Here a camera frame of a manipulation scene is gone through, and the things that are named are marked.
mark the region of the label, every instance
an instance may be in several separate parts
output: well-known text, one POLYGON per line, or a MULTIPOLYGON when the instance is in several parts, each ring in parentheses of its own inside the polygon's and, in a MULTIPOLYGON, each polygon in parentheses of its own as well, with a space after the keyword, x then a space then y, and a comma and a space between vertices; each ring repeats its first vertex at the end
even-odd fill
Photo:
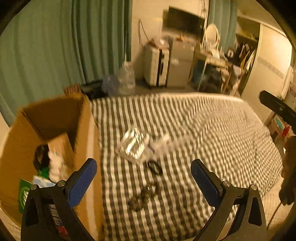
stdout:
POLYGON ((24 213, 24 208, 25 208, 25 204, 27 201, 27 197, 28 197, 31 185, 32 185, 31 182, 28 182, 24 179, 20 180, 18 204, 19 204, 19 212, 21 214, 24 213))
POLYGON ((71 241, 70 236, 67 230, 65 229, 65 227, 63 226, 63 223, 59 217, 59 214, 57 213, 56 206, 54 204, 48 204, 48 208, 50 213, 52 214, 52 219, 58 234, 61 236, 61 238, 67 241, 71 241))

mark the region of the screw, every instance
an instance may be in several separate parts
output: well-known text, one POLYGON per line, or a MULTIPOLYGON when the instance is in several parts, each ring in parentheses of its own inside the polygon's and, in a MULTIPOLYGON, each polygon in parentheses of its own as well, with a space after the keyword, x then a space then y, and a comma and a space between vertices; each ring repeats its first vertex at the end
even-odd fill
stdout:
POLYGON ((59 182, 57 183, 57 185, 58 185, 59 187, 63 187, 63 186, 65 185, 65 181, 59 181, 59 182))
POLYGON ((254 191, 257 190, 257 187, 256 187, 254 184, 251 185, 251 188, 252 188, 254 191))
POLYGON ((230 187, 231 186, 231 183, 229 181, 224 181, 223 182, 223 185, 226 186, 226 187, 230 187))
POLYGON ((37 188, 37 185, 36 184, 33 184, 32 186, 31 186, 31 190, 35 190, 37 188))

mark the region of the white suitcase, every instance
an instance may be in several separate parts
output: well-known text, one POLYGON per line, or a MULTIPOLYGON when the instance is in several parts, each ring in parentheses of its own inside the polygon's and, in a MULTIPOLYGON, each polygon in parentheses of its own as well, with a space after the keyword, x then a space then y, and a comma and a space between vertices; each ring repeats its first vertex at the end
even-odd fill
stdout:
POLYGON ((144 56, 144 78, 150 86, 165 86, 170 52, 147 46, 144 56))

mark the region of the plastic container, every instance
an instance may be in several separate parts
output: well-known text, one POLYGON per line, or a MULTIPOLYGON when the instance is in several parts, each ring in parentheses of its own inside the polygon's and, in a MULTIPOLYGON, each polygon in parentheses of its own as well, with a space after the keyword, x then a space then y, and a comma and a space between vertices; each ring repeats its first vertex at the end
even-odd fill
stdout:
POLYGON ((102 91, 108 96, 118 95, 119 82, 114 74, 106 74, 103 76, 102 91))
POLYGON ((124 134, 116 153, 131 163, 141 164, 143 152, 150 142, 150 136, 140 131, 137 127, 131 127, 124 134))
POLYGON ((118 93, 120 95, 134 94, 136 87, 135 72, 131 62, 124 62, 117 74, 119 82, 118 93))

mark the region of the bottle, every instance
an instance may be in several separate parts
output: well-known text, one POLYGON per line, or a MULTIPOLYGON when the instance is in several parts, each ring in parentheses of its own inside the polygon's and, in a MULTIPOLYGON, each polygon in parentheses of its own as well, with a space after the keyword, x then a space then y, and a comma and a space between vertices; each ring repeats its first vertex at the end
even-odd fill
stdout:
POLYGON ((120 95, 132 95, 136 87, 135 72, 131 62, 124 62, 117 74, 120 95))

